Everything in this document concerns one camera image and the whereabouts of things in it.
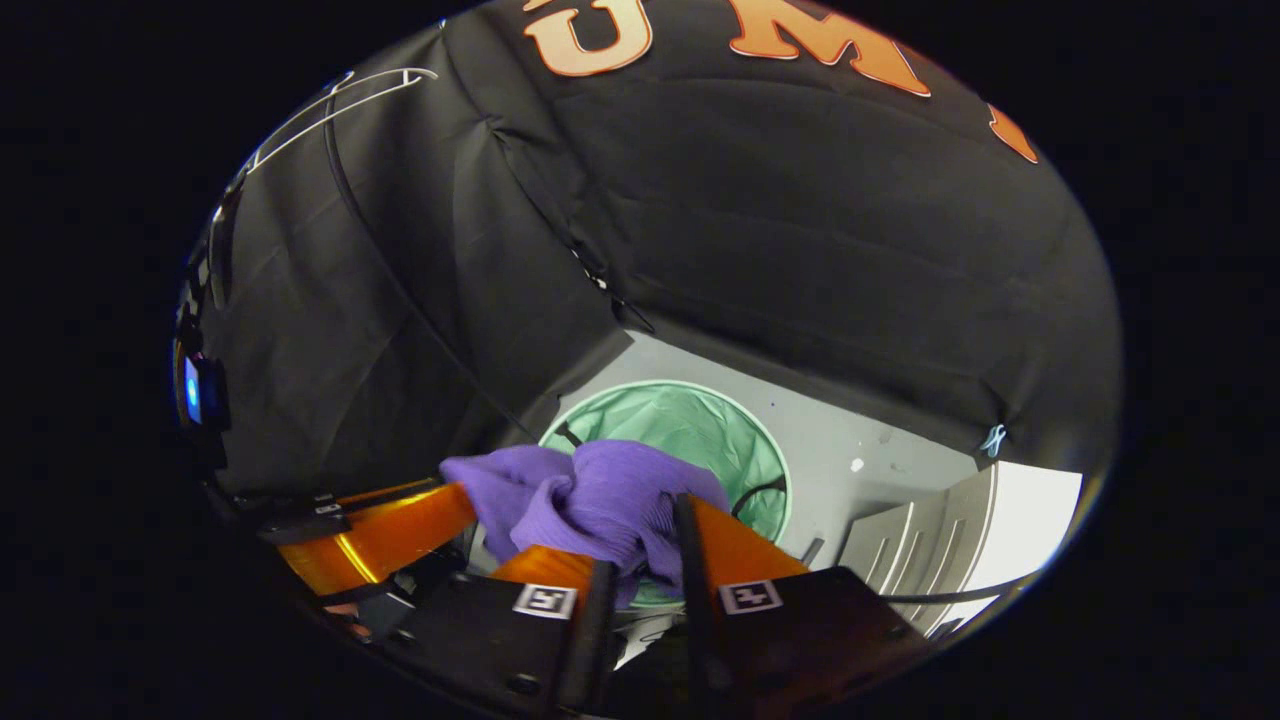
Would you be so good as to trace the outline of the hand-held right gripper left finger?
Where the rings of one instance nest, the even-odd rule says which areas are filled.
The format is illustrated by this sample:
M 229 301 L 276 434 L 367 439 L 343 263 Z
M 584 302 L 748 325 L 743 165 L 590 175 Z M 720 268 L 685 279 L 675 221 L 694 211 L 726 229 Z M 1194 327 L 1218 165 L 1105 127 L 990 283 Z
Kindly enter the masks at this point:
M 613 673 L 618 568 L 535 544 L 489 577 L 456 574 L 385 638 L 428 688 L 489 717 L 594 717 Z

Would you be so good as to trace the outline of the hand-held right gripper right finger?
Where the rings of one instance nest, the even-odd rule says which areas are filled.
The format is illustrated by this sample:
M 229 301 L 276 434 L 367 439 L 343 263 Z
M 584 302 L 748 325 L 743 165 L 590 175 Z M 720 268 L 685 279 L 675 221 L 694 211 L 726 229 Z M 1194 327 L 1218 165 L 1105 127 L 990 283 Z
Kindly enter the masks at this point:
M 813 571 L 692 495 L 677 498 L 675 521 L 698 716 L 804 717 L 931 651 L 851 570 Z

